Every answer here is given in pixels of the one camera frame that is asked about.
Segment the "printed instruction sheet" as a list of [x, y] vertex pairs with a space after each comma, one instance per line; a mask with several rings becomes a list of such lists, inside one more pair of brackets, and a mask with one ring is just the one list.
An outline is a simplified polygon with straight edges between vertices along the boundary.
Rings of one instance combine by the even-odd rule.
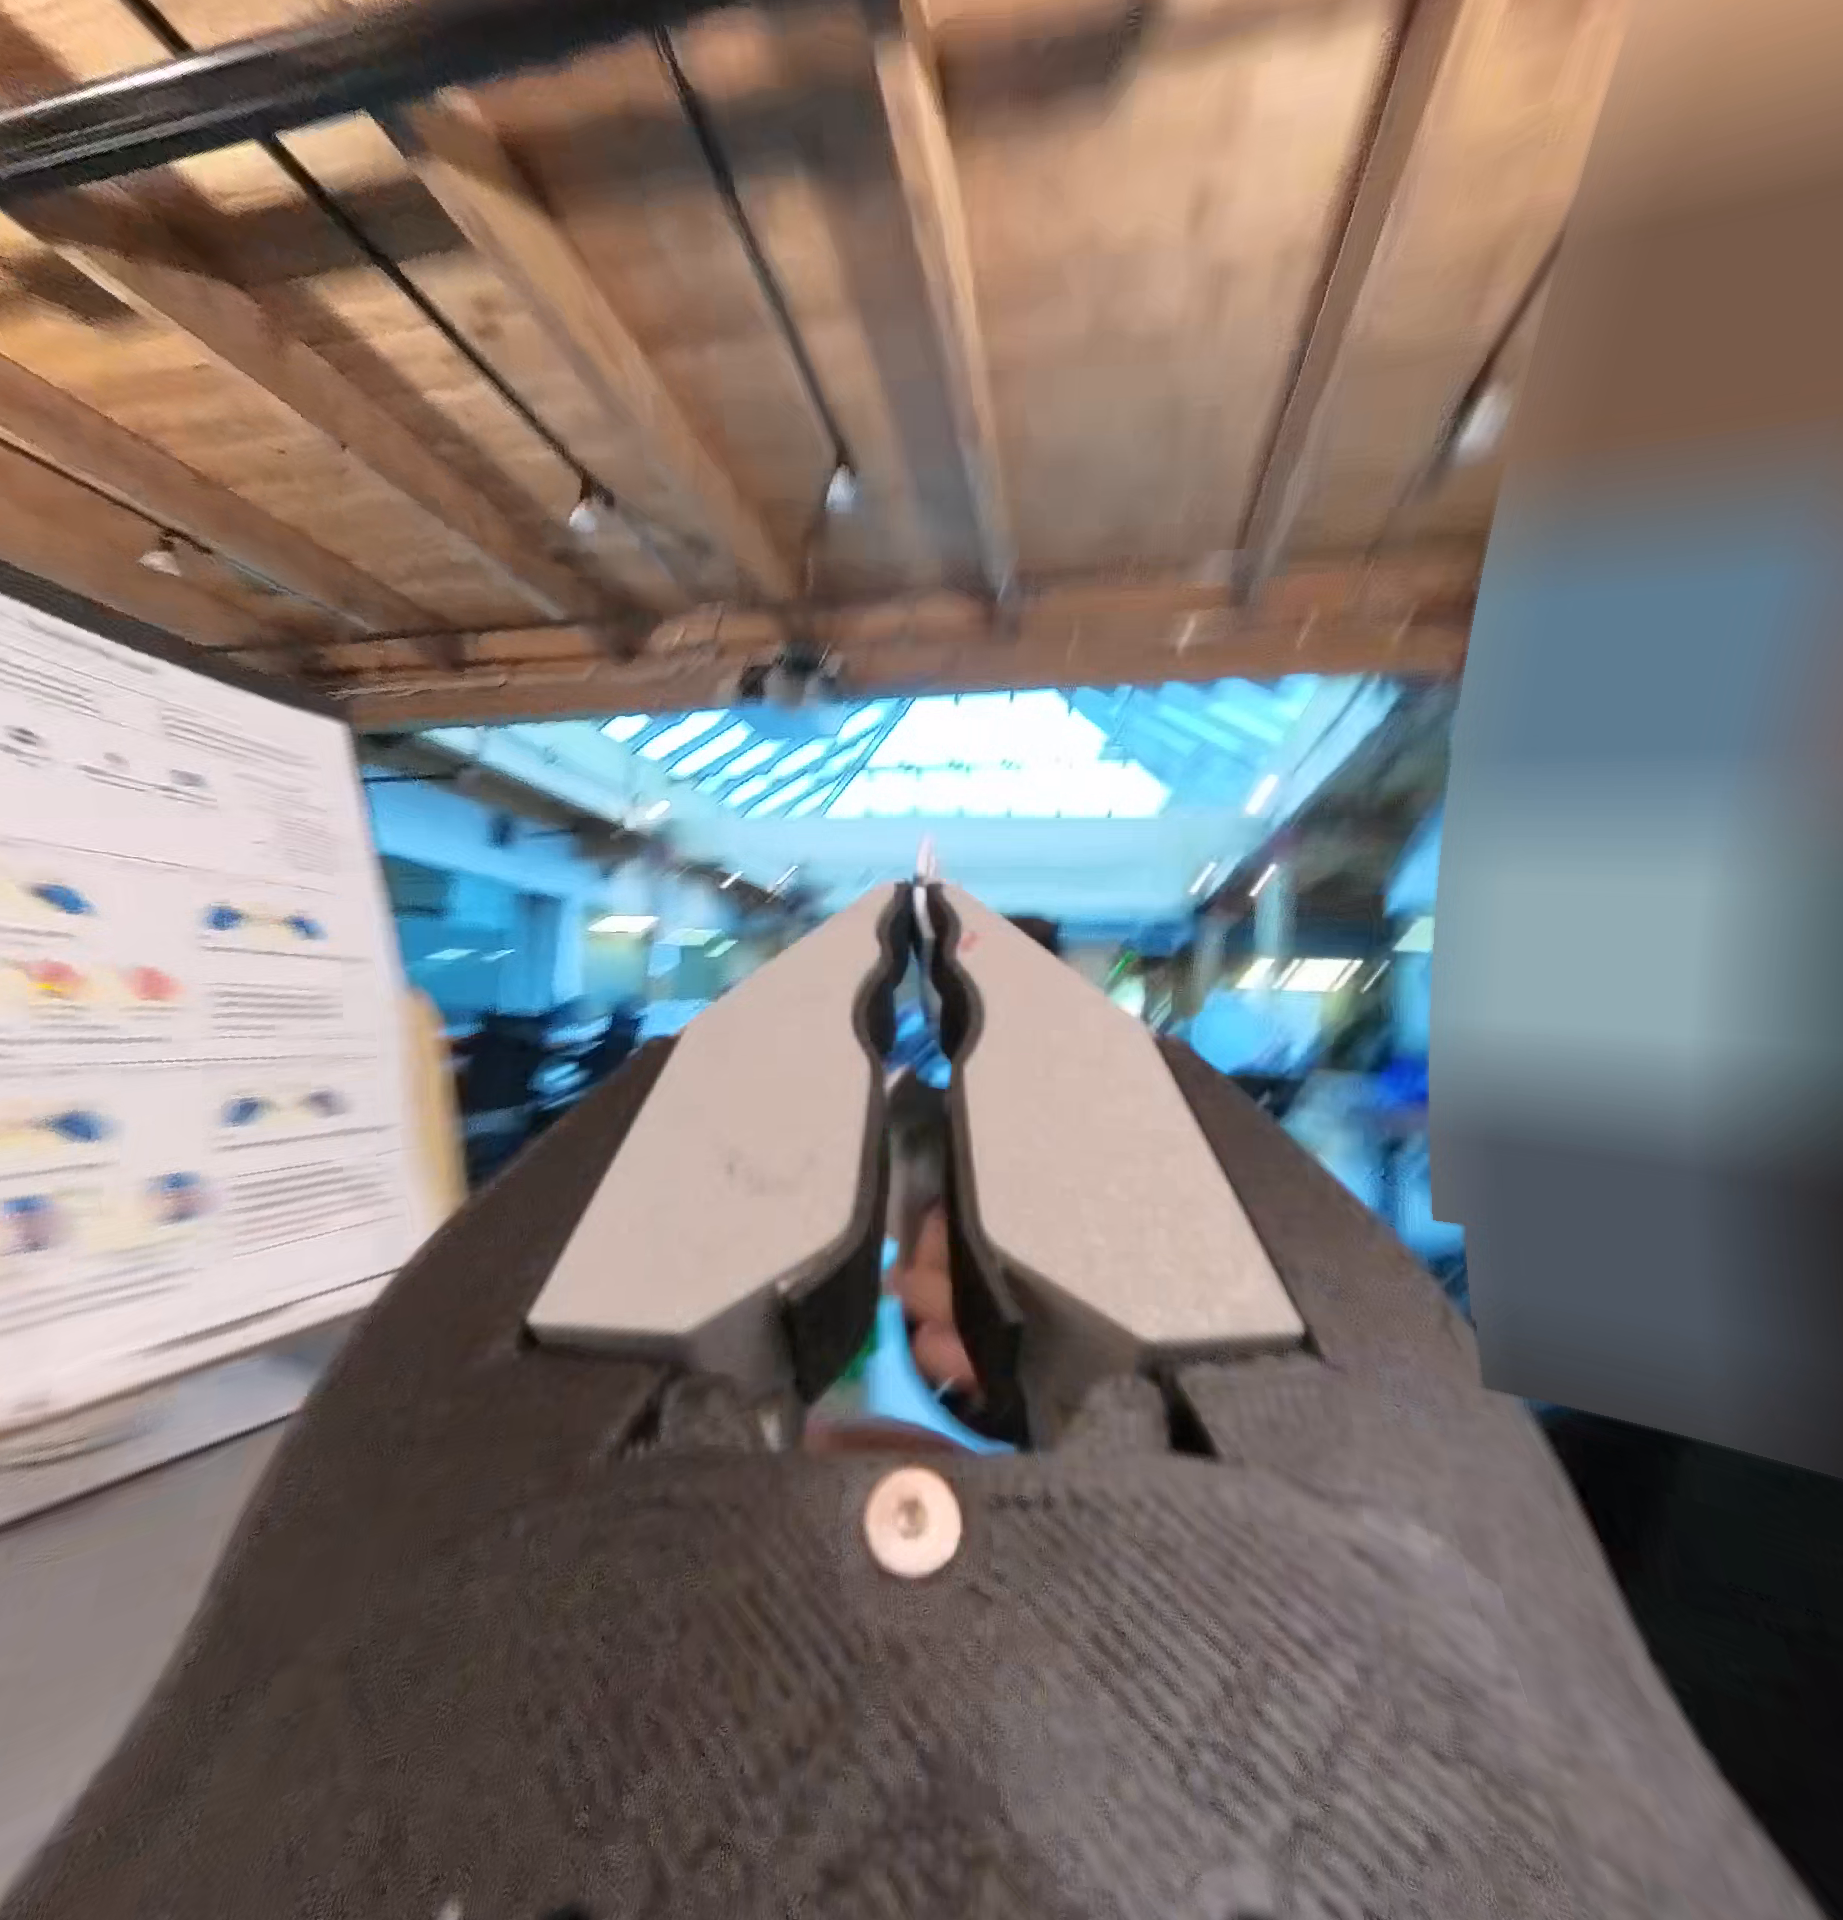
[[409, 1013], [347, 727], [0, 562], [0, 1458], [394, 1285]]

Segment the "teal white puzzle piece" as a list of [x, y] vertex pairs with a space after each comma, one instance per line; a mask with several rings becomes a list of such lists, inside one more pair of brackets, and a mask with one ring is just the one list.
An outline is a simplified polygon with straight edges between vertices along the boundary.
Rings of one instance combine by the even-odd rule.
[[922, 835], [910, 878], [912, 951], [921, 982], [934, 991], [956, 965], [959, 908], [956, 888], [941, 876], [934, 835]]

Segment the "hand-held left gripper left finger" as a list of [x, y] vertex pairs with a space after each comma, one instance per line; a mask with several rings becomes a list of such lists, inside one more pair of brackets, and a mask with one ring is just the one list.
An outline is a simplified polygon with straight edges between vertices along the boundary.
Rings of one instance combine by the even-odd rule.
[[524, 1313], [543, 1385], [627, 1426], [746, 1426], [844, 1452], [823, 1400], [877, 1329], [892, 1143], [887, 1046], [912, 885], [839, 910], [660, 1050]]

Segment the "white sheet stand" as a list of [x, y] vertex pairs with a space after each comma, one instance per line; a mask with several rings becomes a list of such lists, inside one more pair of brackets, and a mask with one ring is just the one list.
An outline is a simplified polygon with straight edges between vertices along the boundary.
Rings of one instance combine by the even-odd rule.
[[0, 1533], [287, 1425], [357, 1318], [0, 1435]]

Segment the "black ceiling pipe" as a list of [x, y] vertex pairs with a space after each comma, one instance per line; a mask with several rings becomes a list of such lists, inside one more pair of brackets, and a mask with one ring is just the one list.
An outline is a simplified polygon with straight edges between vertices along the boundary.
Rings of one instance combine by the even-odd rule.
[[369, 6], [0, 109], [0, 204], [375, 115], [727, 12], [730, 2]]

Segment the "wooden clipboard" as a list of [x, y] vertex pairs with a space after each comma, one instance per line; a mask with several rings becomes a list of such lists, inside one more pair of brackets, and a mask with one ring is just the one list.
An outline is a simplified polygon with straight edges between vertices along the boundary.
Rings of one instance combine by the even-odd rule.
[[441, 1011], [424, 991], [409, 984], [401, 1004], [412, 1174], [424, 1230], [436, 1231], [466, 1201], [466, 1153], [458, 1132], [453, 1045]]

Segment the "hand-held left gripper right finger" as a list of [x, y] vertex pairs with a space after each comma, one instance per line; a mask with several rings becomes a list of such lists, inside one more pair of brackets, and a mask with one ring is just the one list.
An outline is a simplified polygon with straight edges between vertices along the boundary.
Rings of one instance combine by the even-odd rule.
[[1159, 1038], [959, 885], [916, 885], [916, 1371], [983, 1452], [1094, 1388], [1293, 1358], [1307, 1322]]

